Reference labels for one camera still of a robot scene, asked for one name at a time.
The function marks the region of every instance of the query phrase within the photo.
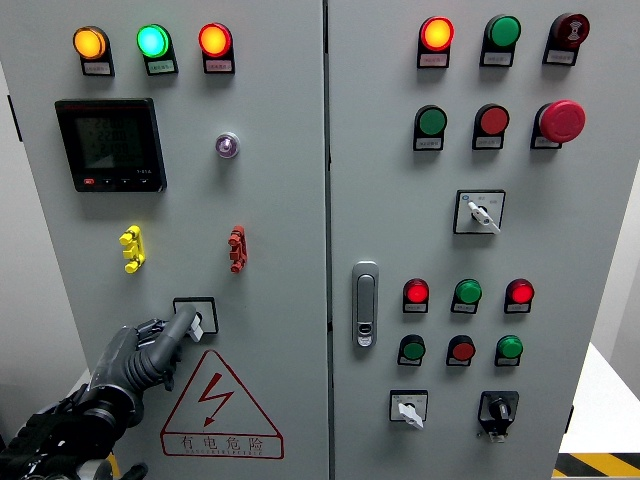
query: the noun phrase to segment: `lightning bolt symbol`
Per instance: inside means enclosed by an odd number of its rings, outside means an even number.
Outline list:
[[[209,394],[211,393],[211,390],[214,389],[214,387],[218,384],[221,378],[222,378],[222,374],[216,373],[211,379],[211,381],[209,382],[209,385],[207,385],[207,388],[204,389],[204,392],[202,392],[202,395],[200,395],[200,398],[198,399],[198,403],[200,403],[200,402],[207,402],[209,400],[215,400],[216,398],[224,398],[224,400],[222,400],[220,405],[218,405],[218,408],[216,408],[216,411],[213,412],[211,416],[205,418],[203,428],[208,427],[215,421],[213,417],[216,416],[216,413],[220,411],[220,409],[224,406],[224,404],[229,401],[229,399],[231,398],[231,395],[233,395],[233,392],[227,392],[227,393],[221,393],[219,395],[209,396]]]

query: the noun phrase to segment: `orange indicator light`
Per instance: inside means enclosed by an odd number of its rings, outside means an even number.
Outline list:
[[[106,35],[97,27],[82,27],[73,34],[73,47],[85,60],[95,60],[107,49]]]
[[[425,47],[436,52],[446,50],[453,41],[453,24],[445,17],[431,17],[422,25],[420,39]]]
[[[231,33],[221,23],[210,23],[200,30],[200,48],[210,57],[221,57],[231,48]]]

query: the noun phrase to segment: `electrical hazard sign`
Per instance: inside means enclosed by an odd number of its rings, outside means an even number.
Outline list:
[[[167,456],[284,458],[282,434],[215,350],[202,355],[160,439]]]

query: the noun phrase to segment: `digital meter display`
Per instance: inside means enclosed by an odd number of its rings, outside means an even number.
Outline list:
[[[144,154],[133,118],[76,118],[85,168],[142,167]]]
[[[166,188],[153,100],[60,100],[56,114],[79,192]]]

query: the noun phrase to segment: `robotic hand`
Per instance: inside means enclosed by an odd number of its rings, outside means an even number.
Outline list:
[[[200,314],[185,305],[169,322],[124,327],[111,340],[91,377],[61,402],[34,414],[0,453],[0,480],[104,480],[105,459],[125,430],[142,421],[142,394],[164,383],[173,389],[180,340],[200,340]],[[122,478],[142,479],[144,464]]]

